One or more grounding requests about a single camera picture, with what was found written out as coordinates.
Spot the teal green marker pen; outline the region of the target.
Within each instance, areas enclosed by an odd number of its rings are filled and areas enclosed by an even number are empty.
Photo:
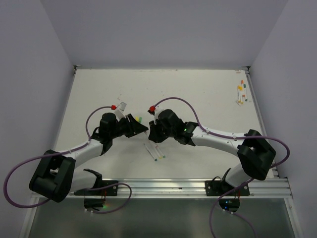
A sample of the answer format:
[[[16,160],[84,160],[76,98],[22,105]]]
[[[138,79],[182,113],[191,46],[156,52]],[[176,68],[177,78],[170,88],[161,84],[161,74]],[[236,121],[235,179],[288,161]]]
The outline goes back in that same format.
[[[144,147],[146,149],[146,151],[150,154],[150,156],[152,157],[152,159],[154,161],[157,161],[157,158],[155,157],[154,153],[149,149],[149,147],[144,143]]]

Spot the light green cap marker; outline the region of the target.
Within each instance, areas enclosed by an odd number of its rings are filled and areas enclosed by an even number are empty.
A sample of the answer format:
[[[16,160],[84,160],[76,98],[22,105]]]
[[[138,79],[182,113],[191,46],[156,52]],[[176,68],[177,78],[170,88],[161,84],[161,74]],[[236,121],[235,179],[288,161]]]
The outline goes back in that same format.
[[[163,153],[163,151],[160,149],[160,147],[158,146],[158,149],[159,149],[159,151],[161,152],[161,154],[162,154],[162,158],[165,158],[165,154]]]

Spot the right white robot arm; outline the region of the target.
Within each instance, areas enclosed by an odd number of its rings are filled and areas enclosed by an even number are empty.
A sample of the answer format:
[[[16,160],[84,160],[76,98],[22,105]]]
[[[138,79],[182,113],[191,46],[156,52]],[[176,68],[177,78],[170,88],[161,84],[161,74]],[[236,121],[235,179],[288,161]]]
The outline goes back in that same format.
[[[162,143],[173,138],[182,145],[203,146],[221,150],[236,156],[240,163],[226,171],[220,183],[225,194],[233,194],[242,183],[250,180],[265,180],[276,151],[256,130],[246,134],[210,131],[197,122],[184,122],[171,109],[151,107],[154,116],[150,121],[148,139]]]

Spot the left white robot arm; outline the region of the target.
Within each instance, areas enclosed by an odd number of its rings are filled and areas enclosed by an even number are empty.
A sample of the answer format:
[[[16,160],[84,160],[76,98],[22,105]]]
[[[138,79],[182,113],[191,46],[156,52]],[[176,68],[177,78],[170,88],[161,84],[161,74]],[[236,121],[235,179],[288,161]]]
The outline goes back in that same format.
[[[93,195],[99,194],[103,188],[102,175],[91,169],[78,173],[76,168],[105,154],[114,139],[121,136],[130,138],[147,130],[148,127],[131,114],[121,119],[113,113],[103,114],[86,144],[70,151],[48,150],[44,153],[30,180],[30,190],[55,202],[61,202],[70,192],[83,189]]]

